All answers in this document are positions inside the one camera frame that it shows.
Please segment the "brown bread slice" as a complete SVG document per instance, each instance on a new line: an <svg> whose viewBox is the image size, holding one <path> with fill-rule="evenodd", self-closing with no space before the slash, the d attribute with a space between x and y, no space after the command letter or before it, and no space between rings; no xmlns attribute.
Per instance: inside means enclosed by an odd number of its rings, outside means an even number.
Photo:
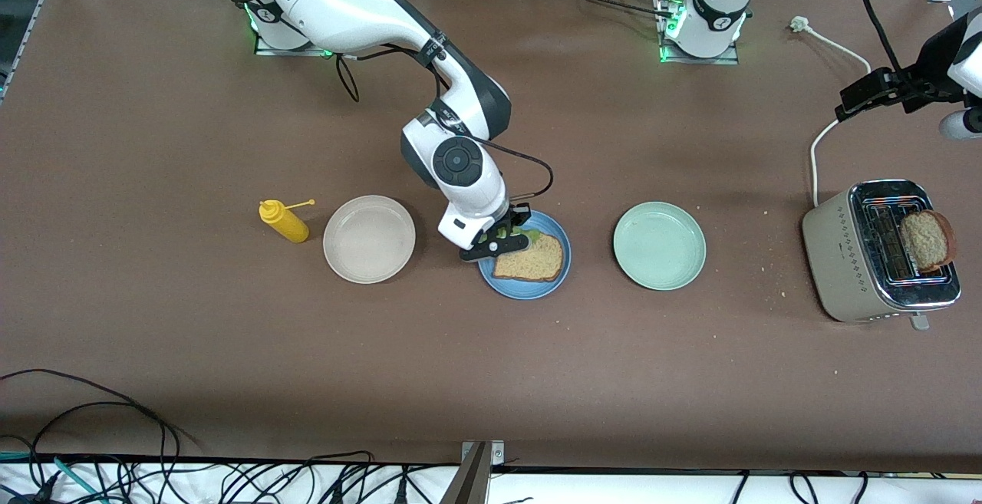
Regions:
<svg viewBox="0 0 982 504"><path fill-rule="evenodd" d="M951 264L957 255L957 241L950 221L934 210L924 209L906 215L899 230L906 252L923 275Z"/></svg>
<svg viewBox="0 0 982 504"><path fill-rule="evenodd" d="M528 249L499 256L492 276L523 282L553 282L562 273L564 261L565 250L560 239L541 232L537 242Z"/></svg>

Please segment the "yellow mustard squeeze bottle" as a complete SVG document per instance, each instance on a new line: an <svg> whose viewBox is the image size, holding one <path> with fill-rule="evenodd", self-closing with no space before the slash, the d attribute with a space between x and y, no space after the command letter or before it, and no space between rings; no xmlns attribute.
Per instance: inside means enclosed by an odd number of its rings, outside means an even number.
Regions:
<svg viewBox="0 0 982 504"><path fill-rule="evenodd" d="M285 206L282 201L276 199L261 200L259 201L259 217L263 223L273 228L292 244L301 244L308 239L310 230L305 221L302 221L292 210L302 206L314 206L315 204L314 199L302 201L302 203L293 206Z"/></svg>

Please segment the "blue plate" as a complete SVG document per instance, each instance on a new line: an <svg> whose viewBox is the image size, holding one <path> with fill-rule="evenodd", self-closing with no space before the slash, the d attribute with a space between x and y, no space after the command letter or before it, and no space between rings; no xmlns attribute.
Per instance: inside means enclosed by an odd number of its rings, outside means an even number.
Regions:
<svg viewBox="0 0 982 504"><path fill-rule="evenodd" d="M522 225L525 230L538 230L542 237L551 236L560 242L562 248L562 264L559 273L551 281L523 281L518 279L500 279L494 276L493 270L496 259L484 259L477 262L477 268L485 282L496 292L513 300L537 300L554 293L562 286L572 269L572 245L564 228L555 219L543 212L533 211L531 218Z"/></svg>

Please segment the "beige plate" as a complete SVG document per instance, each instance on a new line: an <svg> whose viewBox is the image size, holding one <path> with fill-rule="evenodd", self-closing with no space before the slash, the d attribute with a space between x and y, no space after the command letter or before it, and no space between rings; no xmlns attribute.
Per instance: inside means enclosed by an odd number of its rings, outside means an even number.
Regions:
<svg viewBox="0 0 982 504"><path fill-rule="evenodd" d="M334 211L323 232L322 249L341 279L361 285L386 281L414 254L413 217L395 199L359 196Z"/></svg>

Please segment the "pale green plate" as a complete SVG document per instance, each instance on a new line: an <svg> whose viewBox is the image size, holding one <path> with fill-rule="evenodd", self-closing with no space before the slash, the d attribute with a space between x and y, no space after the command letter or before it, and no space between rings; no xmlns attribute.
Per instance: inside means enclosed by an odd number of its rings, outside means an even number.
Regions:
<svg viewBox="0 0 982 504"><path fill-rule="evenodd" d="M701 227L683 208L639 203L618 219L611 246L620 269L643 288L673 291L697 279L707 257Z"/></svg>

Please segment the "beige chrome toaster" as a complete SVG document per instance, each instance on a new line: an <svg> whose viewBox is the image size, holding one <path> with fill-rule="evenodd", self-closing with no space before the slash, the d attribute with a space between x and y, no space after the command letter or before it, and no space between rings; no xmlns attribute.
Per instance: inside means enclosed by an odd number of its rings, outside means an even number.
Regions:
<svg viewBox="0 0 982 504"><path fill-rule="evenodd" d="M924 331L927 313L961 297L954 262L923 275L906 252L899 224L924 209L934 207L922 186L879 180L857 183L806 213L803 241L819 300L831 318L846 324L910 318Z"/></svg>

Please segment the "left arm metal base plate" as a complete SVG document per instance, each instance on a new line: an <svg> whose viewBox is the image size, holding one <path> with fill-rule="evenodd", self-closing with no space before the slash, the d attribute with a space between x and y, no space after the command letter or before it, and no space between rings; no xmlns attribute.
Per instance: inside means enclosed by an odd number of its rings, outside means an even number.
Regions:
<svg viewBox="0 0 982 504"><path fill-rule="evenodd" d="M656 12L670 12L670 17L662 17L657 21L658 45L660 62L678 64L709 64L710 66L737 66L739 64L739 53L737 53L736 43L730 43L729 47L719 56L714 58L699 58L692 56L677 42L667 36L669 28L676 28L676 21L684 10L683 0L652 0Z"/></svg>

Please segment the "metal frame bracket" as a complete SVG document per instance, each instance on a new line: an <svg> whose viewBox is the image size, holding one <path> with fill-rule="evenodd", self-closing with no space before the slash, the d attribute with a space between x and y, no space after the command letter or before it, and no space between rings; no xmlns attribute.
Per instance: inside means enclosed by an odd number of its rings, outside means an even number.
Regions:
<svg viewBox="0 0 982 504"><path fill-rule="evenodd" d="M462 462L440 504L487 504L492 469L504 459L502 440L464 441Z"/></svg>

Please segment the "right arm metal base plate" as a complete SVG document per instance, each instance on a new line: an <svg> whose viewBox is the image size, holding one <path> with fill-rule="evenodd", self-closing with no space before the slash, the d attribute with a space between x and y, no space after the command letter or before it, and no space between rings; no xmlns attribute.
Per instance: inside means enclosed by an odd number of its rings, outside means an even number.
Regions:
<svg viewBox="0 0 982 504"><path fill-rule="evenodd" d="M333 58L330 51L319 48L301 32L284 24L252 25L255 33L255 55Z"/></svg>

